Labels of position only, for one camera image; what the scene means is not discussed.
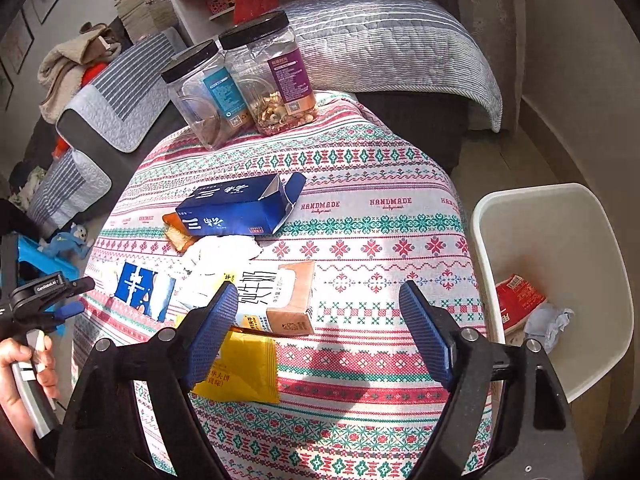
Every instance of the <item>blue and white package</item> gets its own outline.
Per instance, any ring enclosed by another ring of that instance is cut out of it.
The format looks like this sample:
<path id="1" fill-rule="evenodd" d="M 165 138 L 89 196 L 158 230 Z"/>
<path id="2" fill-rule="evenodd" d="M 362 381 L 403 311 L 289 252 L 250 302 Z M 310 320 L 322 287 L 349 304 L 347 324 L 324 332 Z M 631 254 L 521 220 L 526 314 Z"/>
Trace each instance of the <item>blue and white package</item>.
<path id="1" fill-rule="evenodd" d="M 176 209 L 190 234 L 270 235 L 293 211 L 306 177 L 277 173 L 200 186 Z"/>
<path id="2" fill-rule="evenodd" d="M 125 262 L 114 296 L 163 322 L 174 286 L 175 278 Z"/>

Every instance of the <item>red package in trash can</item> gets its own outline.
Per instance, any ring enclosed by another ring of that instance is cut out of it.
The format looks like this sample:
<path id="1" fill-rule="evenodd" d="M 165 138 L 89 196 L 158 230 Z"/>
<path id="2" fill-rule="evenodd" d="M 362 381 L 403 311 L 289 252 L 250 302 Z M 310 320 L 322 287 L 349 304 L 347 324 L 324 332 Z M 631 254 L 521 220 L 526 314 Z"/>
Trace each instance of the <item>red package in trash can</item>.
<path id="1" fill-rule="evenodd" d="M 540 294 L 527 280 L 512 274 L 508 280 L 495 286 L 500 305 L 500 316 L 505 335 L 524 325 L 529 314 L 546 297 Z"/>

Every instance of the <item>open blue box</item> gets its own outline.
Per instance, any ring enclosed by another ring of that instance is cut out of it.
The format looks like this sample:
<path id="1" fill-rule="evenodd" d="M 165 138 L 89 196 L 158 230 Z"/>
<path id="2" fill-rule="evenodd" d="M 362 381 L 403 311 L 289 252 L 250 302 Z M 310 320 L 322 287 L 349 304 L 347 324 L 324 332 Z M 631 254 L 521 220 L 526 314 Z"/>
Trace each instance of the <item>open blue box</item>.
<path id="1" fill-rule="evenodd" d="M 176 209 L 196 236 L 270 235 L 293 211 L 306 177 L 293 173 L 286 184 L 271 173 L 200 186 Z"/>

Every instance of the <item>plastic jar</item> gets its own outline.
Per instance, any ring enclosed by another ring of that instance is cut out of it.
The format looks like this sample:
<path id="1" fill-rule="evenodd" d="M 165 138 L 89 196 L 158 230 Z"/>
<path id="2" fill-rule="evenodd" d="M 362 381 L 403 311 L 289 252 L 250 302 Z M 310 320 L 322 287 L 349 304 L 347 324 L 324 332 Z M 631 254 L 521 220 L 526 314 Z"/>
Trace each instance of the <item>plastic jar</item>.
<path id="1" fill-rule="evenodd" d="M 254 122 L 214 40 L 183 50 L 161 70 L 175 107 L 208 150 Z"/>
<path id="2" fill-rule="evenodd" d="M 240 23 L 219 41 L 260 133 L 272 136 L 315 120 L 316 98 L 283 10 Z"/>

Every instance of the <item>jar label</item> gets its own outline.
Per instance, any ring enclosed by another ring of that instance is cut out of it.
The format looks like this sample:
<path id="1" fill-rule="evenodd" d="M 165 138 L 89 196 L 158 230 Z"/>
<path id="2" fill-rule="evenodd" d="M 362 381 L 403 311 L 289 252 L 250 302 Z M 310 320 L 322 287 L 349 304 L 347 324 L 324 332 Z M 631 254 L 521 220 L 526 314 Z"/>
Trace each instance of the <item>jar label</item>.
<path id="1" fill-rule="evenodd" d="M 232 126 L 240 126 L 247 122 L 249 113 L 246 104 L 226 68 L 216 70 L 202 81 L 216 102 L 218 109 L 222 111 L 222 115 Z"/>
<path id="2" fill-rule="evenodd" d="M 268 63 L 288 114 L 295 114 L 316 106 L 314 91 L 306 74 L 300 49 L 273 57 Z"/>

